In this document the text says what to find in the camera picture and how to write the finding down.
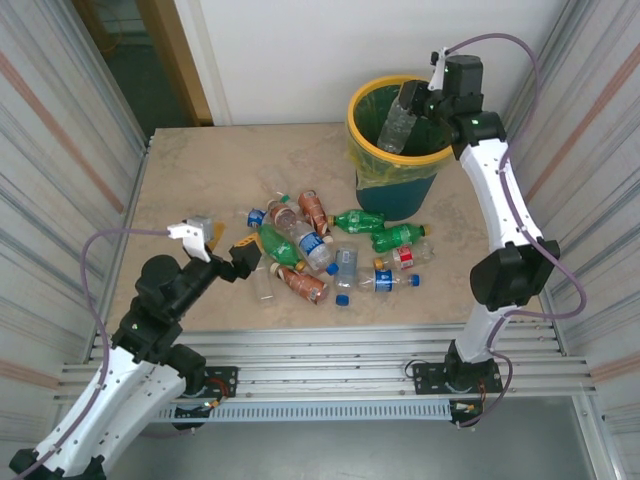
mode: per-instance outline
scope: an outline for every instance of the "green trash can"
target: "green trash can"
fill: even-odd
[[[376,147],[400,86],[416,78],[395,75],[367,83],[351,98],[347,113],[348,155],[356,167],[358,203],[392,221],[418,211],[436,173],[453,159],[447,132],[426,118],[418,119],[400,155]]]

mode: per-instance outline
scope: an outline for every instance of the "yellow rim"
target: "yellow rim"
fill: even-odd
[[[395,163],[396,165],[420,166],[439,162],[440,160],[444,160],[445,158],[453,154],[453,150],[449,146],[443,150],[440,150],[439,152],[432,153],[430,155],[422,155],[420,157],[403,157],[401,155],[395,155],[393,153],[380,150],[375,145],[369,143],[356,127],[356,122],[353,114],[355,112],[356,105],[365,97],[365,95],[373,92],[378,88],[388,87],[390,85],[400,85],[409,80],[416,79],[420,79],[420,77],[414,77],[413,75],[390,75],[388,77],[376,78],[375,80],[372,80],[360,87],[360,89],[353,95],[353,97],[351,97],[351,101],[349,102],[349,112],[347,114],[347,125],[349,126],[349,132],[351,132],[351,135],[353,135],[353,137],[356,139],[356,142],[358,142],[358,144],[371,155],[377,158],[381,158],[382,160],[386,160],[387,162]]]

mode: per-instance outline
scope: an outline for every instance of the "green plastic bottle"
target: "green plastic bottle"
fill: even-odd
[[[411,245],[419,238],[429,235],[430,232],[429,225],[416,226],[404,223],[382,232],[372,233],[371,240],[373,241],[373,249],[377,253],[384,253],[392,248]]]
[[[276,232],[271,225],[262,225],[258,229],[258,233],[260,234],[262,248],[276,262],[280,265],[294,268],[298,272],[304,269],[306,263],[300,258],[296,248]]]
[[[347,210],[342,215],[329,215],[329,225],[337,225],[347,233],[371,233],[384,230],[384,215],[364,210]]]

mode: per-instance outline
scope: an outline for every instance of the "marble table surface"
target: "marble table surface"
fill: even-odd
[[[163,229],[192,215],[211,216],[227,225],[214,253],[228,258],[231,245],[251,233],[233,219],[235,208],[264,206],[269,200],[256,174],[265,165],[283,170],[292,196],[314,188],[329,214],[358,208],[355,171],[346,158],[342,124],[159,129],[133,227]],[[234,284],[216,280],[186,314],[182,326],[230,330],[465,322],[473,306],[469,271],[487,255],[488,244],[473,187],[457,162],[438,174],[422,208],[409,221],[431,225],[428,239],[436,255],[429,265],[414,269],[422,279],[418,288],[388,295],[354,293],[352,305],[340,308],[335,306],[334,292],[315,306],[271,278],[276,301],[264,307],[251,279]],[[333,231],[336,243],[358,244],[359,266],[372,264],[375,255],[368,235]],[[110,311],[110,332],[135,296],[142,265],[158,254],[173,255],[183,265],[187,260],[180,241],[129,238]],[[321,278],[329,281],[326,274]]]

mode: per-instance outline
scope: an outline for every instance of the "doorway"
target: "doorway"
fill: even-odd
[[[195,114],[197,92],[189,90],[202,87],[173,2],[73,0],[73,5],[146,138],[156,128],[212,124]]]

